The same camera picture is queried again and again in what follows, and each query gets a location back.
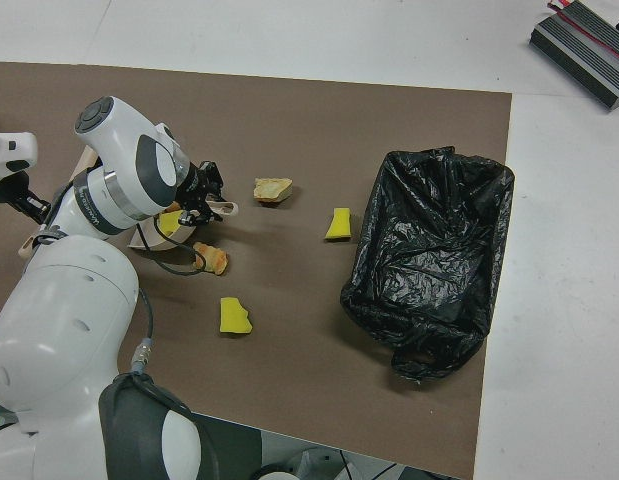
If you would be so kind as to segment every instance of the cable connector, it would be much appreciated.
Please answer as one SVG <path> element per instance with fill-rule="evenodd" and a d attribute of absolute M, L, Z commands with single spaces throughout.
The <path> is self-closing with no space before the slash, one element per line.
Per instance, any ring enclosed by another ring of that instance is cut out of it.
<path fill-rule="evenodd" d="M 131 360 L 131 373 L 142 374 L 145 371 L 145 367 L 149 363 L 149 357 L 151 356 L 151 346 L 153 340 L 150 338 L 143 338 L 140 345 L 136 347 L 136 351 L 133 354 Z"/>

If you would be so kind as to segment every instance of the white robotic arm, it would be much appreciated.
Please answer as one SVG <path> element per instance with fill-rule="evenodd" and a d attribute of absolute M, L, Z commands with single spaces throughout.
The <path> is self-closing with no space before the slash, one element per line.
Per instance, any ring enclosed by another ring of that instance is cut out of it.
<path fill-rule="evenodd" d="M 221 199 L 222 179 L 114 97 L 90 104 L 75 131 L 100 160 L 41 203 L 41 235 L 59 234 L 37 244 L 0 313 L 0 404 L 18 419 L 0 430 L 0 480 L 194 480 L 200 436 L 188 409 L 142 368 L 116 377 L 139 288 L 129 260 L 103 239 L 174 200 L 209 221 L 205 201 Z M 0 160 L 1 192 L 9 161 Z"/>

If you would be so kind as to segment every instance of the bread piece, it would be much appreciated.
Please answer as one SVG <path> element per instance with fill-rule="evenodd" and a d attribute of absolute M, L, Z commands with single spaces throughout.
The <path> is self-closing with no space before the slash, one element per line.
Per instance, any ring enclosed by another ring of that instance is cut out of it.
<path fill-rule="evenodd" d="M 290 178 L 256 178 L 253 198 L 264 203 L 279 203 L 291 196 Z"/>
<path fill-rule="evenodd" d="M 227 268 L 227 254 L 219 248 L 212 247 L 205 243 L 196 242 L 193 248 L 205 259 L 205 272 L 213 272 L 216 275 L 222 275 L 222 272 Z M 196 255 L 196 261 L 193 264 L 194 268 L 202 269 L 202 259 Z"/>

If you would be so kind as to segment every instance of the brown surface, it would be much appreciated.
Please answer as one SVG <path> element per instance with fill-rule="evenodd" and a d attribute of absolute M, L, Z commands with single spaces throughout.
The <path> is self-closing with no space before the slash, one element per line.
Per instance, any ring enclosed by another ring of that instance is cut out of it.
<path fill-rule="evenodd" d="M 0 64 L 0 131 L 38 136 L 30 176 L 41 197 L 71 174 L 83 149 L 73 122 L 102 95 L 167 123 L 192 161 L 216 161 L 226 198 L 241 209 L 194 235 L 228 252 L 222 277 L 174 277 L 125 250 L 156 311 L 150 373 L 157 382 L 212 416 L 471 477 L 483 351 L 451 377 L 417 387 L 391 373 L 390 351 L 347 319 L 338 297 L 384 155 L 455 145 L 504 161 L 510 95 Z M 263 207 L 252 198 L 255 177 L 292 178 L 293 196 Z M 341 206 L 351 208 L 354 238 L 325 243 Z M 0 206 L 0 308 L 20 274 L 15 252 L 33 229 Z M 191 262 L 175 253 L 160 258 Z M 249 336 L 218 332 L 223 296 L 249 310 Z M 137 310 L 121 368 L 145 328 Z"/>

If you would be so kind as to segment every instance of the trash bag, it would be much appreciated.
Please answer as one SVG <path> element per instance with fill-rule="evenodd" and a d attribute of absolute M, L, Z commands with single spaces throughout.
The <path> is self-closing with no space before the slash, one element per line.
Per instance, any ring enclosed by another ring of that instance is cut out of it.
<path fill-rule="evenodd" d="M 391 366 L 420 381 L 458 370 L 489 333 L 514 175 L 454 147 L 387 154 L 340 302 Z"/>

